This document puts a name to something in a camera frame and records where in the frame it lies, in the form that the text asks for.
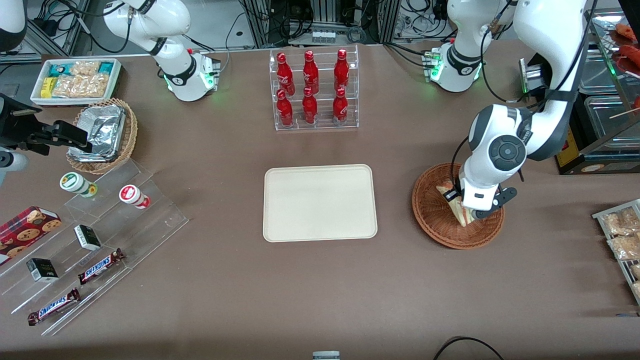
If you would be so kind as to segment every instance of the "table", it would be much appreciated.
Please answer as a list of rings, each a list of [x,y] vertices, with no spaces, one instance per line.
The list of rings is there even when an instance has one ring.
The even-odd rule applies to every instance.
[[[151,57],[121,58],[119,97],[140,123],[133,157],[192,220],[53,337],[0,299],[0,358],[297,360],[340,350],[345,360],[428,359],[467,335],[508,359],[637,359],[640,321],[614,317],[637,307],[590,216],[638,198],[637,177],[559,176],[554,160],[528,161],[526,182],[507,183],[519,195],[498,237],[477,250],[445,248],[413,217],[413,183],[451,160],[495,100],[482,81],[450,94],[380,45],[359,50],[360,128],[333,133],[276,133],[268,51],[232,53],[221,90],[193,103],[166,90]],[[486,69],[496,92],[516,96],[517,60],[531,55],[518,41],[492,44]],[[46,109],[40,119],[77,112]],[[0,218],[70,198],[58,188],[64,152],[28,154],[29,168],[8,174]],[[468,155],[465,147],[460,161]],[[268,169],[351,163],[373,171],[374,238],[262,238]],[[457,343],[441,359],[480,357],[490,353]]]

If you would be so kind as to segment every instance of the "white food tray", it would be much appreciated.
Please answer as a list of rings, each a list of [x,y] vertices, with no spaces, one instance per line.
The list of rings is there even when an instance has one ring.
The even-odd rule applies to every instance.
[[[65,99],[65,98],[43,98],[40,97],[40,91],[42,90],[42,83],[44,79],[49,75],[49,69],[51,65],[60,65],[72,63],[74,61],[99,61],[99,62],[110,62],[113,63],[113,68],[111,69],[111,73],[109,74],[109,81],[107,82],[107,88],[104,91],[104,95],[102,97],[76,97],[73,99]],[[75,106],[75,105],[88,105],[93,104],[95,102],[108,100],[113,95],[113,91],[116,88],[116,83],[118,82],[118,75],[120,74],[121,64],[115,58],[65,58],[65,59],[54,59],[54,60],[46,60],[42,64],[42,68],[40,69],[40,74],[38,75],[38,80],[36,80],[36,85],[33,87],[33,91],[31,92],[31,101],[34,104],[41,106]]]
[[[377,232],[367,165],[272,168],[265,174],[265,240],[368,239]]]

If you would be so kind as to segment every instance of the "coca-cola bottle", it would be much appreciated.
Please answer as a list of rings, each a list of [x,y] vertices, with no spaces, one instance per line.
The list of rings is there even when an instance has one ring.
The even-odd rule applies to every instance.
[[[287,57],[284,53],[278,53],[278,82],[280,88],[287,92],[287,95],[293,96],[296,93],[296,87],[293,85],[293,71],[287,63]]]
[[[305,77],[305,86],[310,87],[313,94],[317,94],[320,87],[320,78],[318,76],[318,65],[314,61],[314,52],[311,50],[305,51],[305,67],[302,69],[302,74]]]
[[[316,123],[318,116],[318,103],[311,87],[305,87],[305,98],[302,99],[302,108],[305,111],[305,121],[309,125]]]
[[[344,97],[344,88],[338,88],[333,100],[333,123],[342,126],[347,121],[347,99]]]
[[[278,116],[280,117],[280,122],[284,127],[292,127],[293,108],[291,107],[291,103],[287,99],[287,94],[282,89],[278,89],[278,92],[276,92],[276,94],[278,96],[276,107],[278,108]]]
[[[336,91],[339,88],[347,88],[349,85],[349,63],[347,62],[347,51],[345,49],[338,50],[338,61],[335,62],[333,68],[334,82],[333,87]]]

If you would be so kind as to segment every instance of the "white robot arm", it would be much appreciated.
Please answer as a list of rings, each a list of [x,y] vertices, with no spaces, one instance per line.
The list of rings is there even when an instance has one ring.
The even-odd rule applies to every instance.
[[[0,51],[9,51],[27,32],[27,13],[22,0],[0,0],[0,9]]]
[[[518,2],[513,19],[515,30],[523,43],[549,62],[553,90],[548,92],[542,112],[491,105],[473,121],[469,131],[473,154],[460,171],[460,187],[463,205],[476,210],[473,213],[477,218],[488,216],[510,199],[497,195],[497,190],[526,158],[541,161],[561,150],[584,63],[585,3],[586,0]]]
[[[195,101],[217,87],[219,63],[191,53],[179,36],[191,26],[191,16],[180,0],[126,0],[108,3],[103,13],[125,3],[104,16],[104,22],[115,35],[129,39],[149,52],[164,72],[164,78],[175,96],[182,101]]]
[[[491,43],[491,36],[484,34],[492,25],[507,25],[513,18],[518,1],[508,0],[449,0],[447,14],[458,28],[455,42],[434,47],[431,60],[434,69],[429,80],[450,92],[463,92],[478,78],[480,51],[483,53]]]

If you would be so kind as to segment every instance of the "wicker basket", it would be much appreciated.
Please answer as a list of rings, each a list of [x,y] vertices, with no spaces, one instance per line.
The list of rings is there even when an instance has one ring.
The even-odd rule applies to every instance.
[[[107,105],[118,105],[124,108],[127,112],[127,117],[124,122],[124,130],[122,133],[122,139],[120,141],[120,155],[118,155],[117,159],[110,163],[81,163],[79,161],[73,160],[67,155],[67,161],[71,164],[71,166],[82,172],[89,172],[95,175],[102,175],[112,168],[116,167],[121,162],[129,159],[131,157],[131,153],[133,152],[133,148],[136,145],[136,135],[138,135],[138,121],[136,120],[136,114],[133,113],[129,105],[126,102],[120,99],[109,99],[107,101],[97,102],[90,106],[107,106]],[[78,119],[80,119],[80,115],[82,111],[76,116],[76,120],[74,121],[74,125],[78,124]]]
[[[453,215],[447,201],[436,189],[449,180],[450,163],[443,163],[425,171],[415,182],[412,194],[413,214],[430,237],[454,249],[474,249],[493,240],[502,229],[504,208],[488,218],[476,220],[463,227]],[[460,164],[454,165],[454,175]]]

